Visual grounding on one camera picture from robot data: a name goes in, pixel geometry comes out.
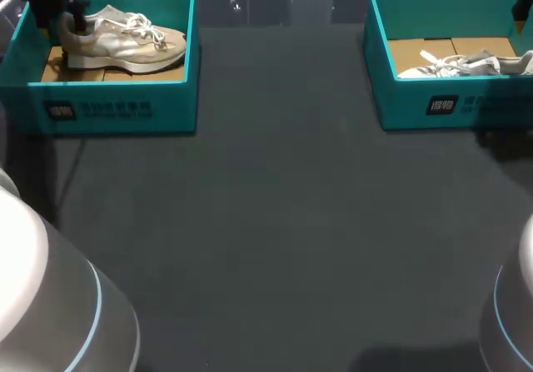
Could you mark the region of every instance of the black clamp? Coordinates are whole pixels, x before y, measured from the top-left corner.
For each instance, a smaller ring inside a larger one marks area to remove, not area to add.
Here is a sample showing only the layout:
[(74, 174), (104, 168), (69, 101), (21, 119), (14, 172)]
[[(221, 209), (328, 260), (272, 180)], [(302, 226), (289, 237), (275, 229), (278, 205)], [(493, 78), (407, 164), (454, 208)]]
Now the black clamp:
[(83, 0), (28, 0), (30, 9), (35, 16), (37, 27), (50, 37), (50, 22), (63, 12), (71, 12), (74, 16), (76, 31), (85, 33), (87, 22), (85, 21), (85, 9), (88, 5)]

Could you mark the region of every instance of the shoe sole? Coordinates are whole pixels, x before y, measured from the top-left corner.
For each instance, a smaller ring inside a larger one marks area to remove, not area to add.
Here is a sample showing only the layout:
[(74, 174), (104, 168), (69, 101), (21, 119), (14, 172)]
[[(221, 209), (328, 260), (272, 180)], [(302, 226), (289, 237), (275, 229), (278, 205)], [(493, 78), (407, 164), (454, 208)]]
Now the shoe sole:
[(150, 74), (160, 72), (169, 68), (175, 62), (178, 62), (185, 53), (179, 54), (164, 62), (153, 62), (150, 64), (136, 64), (134, 62), (126, 62), (111, 57), (87, 57), (77, 54), (68, 53), (67, 65), (72, 70), (99, 70), (102, 68), (121, 68), (132, 74)]

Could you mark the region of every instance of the printed logo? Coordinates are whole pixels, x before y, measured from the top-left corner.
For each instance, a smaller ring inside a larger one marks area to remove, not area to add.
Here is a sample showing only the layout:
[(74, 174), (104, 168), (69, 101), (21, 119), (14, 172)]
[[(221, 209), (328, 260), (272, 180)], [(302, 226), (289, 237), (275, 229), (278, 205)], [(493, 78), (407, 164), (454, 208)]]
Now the printed logo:
[(457, 95), (433, 96), (427, 107), (427, 116), (445, 116), (453, 113), (459, 101)]
[(56, 121), (71, 121), (76, 119), (76, 112), (72, 103), (68, 101), (45, 100), (44, 107), (50, 118)]

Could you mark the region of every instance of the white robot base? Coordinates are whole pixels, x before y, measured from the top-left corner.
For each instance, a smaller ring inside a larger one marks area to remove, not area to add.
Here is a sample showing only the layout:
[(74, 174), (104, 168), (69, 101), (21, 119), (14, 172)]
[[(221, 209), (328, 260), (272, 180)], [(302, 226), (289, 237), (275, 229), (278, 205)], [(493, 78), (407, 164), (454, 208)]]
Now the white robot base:
[(501, 267), (480, 322), (481, 354), (490, 372), (533, 370), (533, 217)]
[(139, 324), (126, 296), (3, 189), (0, 287), (0, 370), (135, 370)]

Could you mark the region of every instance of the shoe box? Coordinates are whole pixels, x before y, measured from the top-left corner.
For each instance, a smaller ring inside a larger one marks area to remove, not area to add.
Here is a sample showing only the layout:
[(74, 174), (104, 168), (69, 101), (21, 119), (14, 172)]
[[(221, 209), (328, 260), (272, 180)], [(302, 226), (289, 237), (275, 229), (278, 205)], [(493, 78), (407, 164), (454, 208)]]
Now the shoe box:
[(187, 35), (183, 64), (165, 72), (72, 71), (57, 35), (46, 39), (25, 7), (0, 64), (0, 102), (28, 133), (162, 134), (194, 132), (200, 39), (195, 0), (88, 0), (87, 14), (110, 4)]
[(533, 127), (533, 76), (398, 78), (437, 58), (488, 50), (521, 56), (533, 49), (533, 22), (521, 35), (516, 0), (370, 0), (363, 52), (386, 130)]

